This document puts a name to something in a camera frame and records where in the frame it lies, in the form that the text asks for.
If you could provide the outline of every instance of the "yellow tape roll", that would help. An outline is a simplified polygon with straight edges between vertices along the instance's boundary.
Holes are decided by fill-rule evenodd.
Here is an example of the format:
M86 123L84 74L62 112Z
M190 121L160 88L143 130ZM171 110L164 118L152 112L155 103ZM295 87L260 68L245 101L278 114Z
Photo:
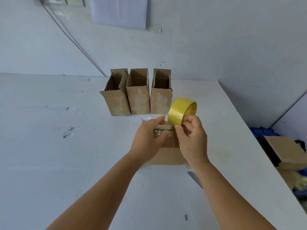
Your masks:
M197 102L186 99L184 97L177 98L172 104L167 121L175 126L181 125L183 116L195 115L197 110Z

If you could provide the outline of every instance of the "white table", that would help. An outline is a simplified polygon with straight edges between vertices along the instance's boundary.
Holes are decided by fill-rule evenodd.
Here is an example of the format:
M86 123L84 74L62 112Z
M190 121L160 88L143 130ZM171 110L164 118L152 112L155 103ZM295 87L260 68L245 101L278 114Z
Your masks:
M149 115L111 116L99 93L106 82L0 76L0 229L46 228L129 150ZM172 80L172 87L173 100L197 101L209 159L238 192L277 229L306 227L305 212L218 82ZM74 137L63 138L71 127L79 127ZM186 166L144 166L110 229L219 227Z

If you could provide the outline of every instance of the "knife blade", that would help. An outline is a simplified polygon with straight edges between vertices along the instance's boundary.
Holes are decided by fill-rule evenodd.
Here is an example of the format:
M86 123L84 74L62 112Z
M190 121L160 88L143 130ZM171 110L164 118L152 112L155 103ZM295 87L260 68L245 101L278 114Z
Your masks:
M203 186L201 185L201 181L199 180L198 176L193 173L192 171L188 171L188 174L190 175L191 178L202 188Z

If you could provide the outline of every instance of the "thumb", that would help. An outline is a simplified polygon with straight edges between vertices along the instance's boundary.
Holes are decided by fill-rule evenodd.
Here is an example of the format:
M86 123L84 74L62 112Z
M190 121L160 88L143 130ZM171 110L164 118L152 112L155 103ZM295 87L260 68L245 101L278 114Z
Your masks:
M163 145L168 136L169 136L169 131L163 131L162 134L159 135L159 137L154 139L159 148Z
M179 125L175 125L175 130L176 130L176 133L177 133L177 137L178 137L178 140L179 142L186 139L188 136L186 135L185 131L183 130L183 127L182 126L179 126Z

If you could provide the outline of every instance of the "cardboard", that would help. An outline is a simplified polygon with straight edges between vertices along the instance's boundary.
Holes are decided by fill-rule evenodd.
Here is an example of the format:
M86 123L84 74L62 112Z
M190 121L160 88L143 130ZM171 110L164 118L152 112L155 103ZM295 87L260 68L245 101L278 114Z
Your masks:
M150 112L166 115L172 100L171 70L154 69L150 97Z
M307 167L307 154L286 136L264 136L263 150L278 170L301 170Z
M169 137L159 149L158 153L147 164L150 165L188 165L188 162L183 157L175 128L167 121L164 125L158 125L154 129L154 137L157 138L163 131L169 131Z
M127 81L131 114L149 114L148 69L131 69Z
M104 91L100 91L111 115L130 115L127 97L128 69L111 69L111 76Z
M292 189L306 189L306 177L300 175L294 170L277 170L280 176L284 179L287 186Z

